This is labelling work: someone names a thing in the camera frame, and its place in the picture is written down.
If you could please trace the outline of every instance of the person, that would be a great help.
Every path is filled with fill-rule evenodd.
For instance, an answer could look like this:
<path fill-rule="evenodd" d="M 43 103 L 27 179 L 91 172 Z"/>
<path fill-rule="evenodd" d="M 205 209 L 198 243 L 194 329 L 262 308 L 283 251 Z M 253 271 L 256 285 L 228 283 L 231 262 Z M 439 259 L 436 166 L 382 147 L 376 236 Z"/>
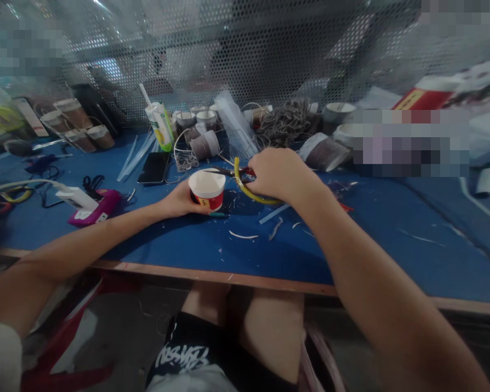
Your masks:
<path fill-rule="evenodd" d="M 250 190 L 297 211 L 323 250 L 348 314 L 384 362 L 403 370 L 401 386 L 389 383 L 388 390 L 490 391 L 469 348 L 429 298 L 294 151 L 266 149 L 249 166 L 256 173 Z M 155 204 L 44 245 L 0 276 L 0 390 L 20 389 L 21 339 L 59 284 L 146 227 L 188 213 L 210 212 L 191 201 L 183 182 Z M 228 291 L 225 284 L 194 283 L 151 367 L 148 391 L 297 389 L 303 295 L 255 289 L 233 340 L 223 328 Z M 391 378 L 399 380 L 397 373 Z"/>

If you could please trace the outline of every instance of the black shorts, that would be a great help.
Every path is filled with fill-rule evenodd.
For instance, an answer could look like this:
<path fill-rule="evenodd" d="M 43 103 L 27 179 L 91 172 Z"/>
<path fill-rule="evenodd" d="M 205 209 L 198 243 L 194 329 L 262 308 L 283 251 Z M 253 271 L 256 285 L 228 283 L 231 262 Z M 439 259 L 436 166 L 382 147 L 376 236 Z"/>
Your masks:
<path fill-rule="evenodd" d="M 263 366 L 222 327 L 180 312 L 169 323 L 166 342 L 147 377 L 181 374 L 218 365 L 240 392 L 297 391 L 297 386 Z"/>

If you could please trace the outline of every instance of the left hand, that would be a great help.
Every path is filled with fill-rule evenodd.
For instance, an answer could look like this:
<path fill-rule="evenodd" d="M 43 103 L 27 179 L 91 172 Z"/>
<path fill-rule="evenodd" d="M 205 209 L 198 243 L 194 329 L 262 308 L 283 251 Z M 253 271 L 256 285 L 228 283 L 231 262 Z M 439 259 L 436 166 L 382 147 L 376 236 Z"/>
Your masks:
<path fill-rule="evenodd" d="M 174 190 L 169 193 L 164 199 L 158 202 L 160 208 L 163 208 L 167 218 L 177 218 L 188 213 L 198 213 L 209 215 L 211 209 L 199 204 L 196 204 L 191 199 L 191 188 L 188 180 L 179 183 Z"/>

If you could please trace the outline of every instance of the pink device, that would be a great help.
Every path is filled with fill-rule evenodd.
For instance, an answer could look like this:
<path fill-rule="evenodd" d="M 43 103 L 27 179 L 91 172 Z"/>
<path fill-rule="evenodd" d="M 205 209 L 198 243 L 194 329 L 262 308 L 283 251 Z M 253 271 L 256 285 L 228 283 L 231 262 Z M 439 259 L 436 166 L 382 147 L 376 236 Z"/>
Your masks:
<path fill-rule="evenodd" d="M 114 189 L 98 189 L 96 191 L 103 199 L 98 202 L 94 211 L 76 211 L 67 221 L 74 226 L 85 227 L 105 221 L 113 212 L 114 207 L 120 201 L 121 195 Z"/>

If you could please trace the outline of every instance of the white print on shorts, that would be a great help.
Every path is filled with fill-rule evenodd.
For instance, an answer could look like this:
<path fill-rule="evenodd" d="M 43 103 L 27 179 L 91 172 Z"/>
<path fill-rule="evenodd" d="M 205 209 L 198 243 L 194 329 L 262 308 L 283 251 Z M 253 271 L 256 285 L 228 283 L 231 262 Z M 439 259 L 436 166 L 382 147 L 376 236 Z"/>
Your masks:
<path fill-rule="evenodd" d="M 193 346 L 188 348 L 187 345 L 183 345 L 170 348 L 165 345 L 156 358 L 155 366 L 158 367 L 165 363 L 177 364 L 181 367 L 178 374 L 184 374 L 189 370 L 209 365 L 208 354 L 208 347 Z"/>

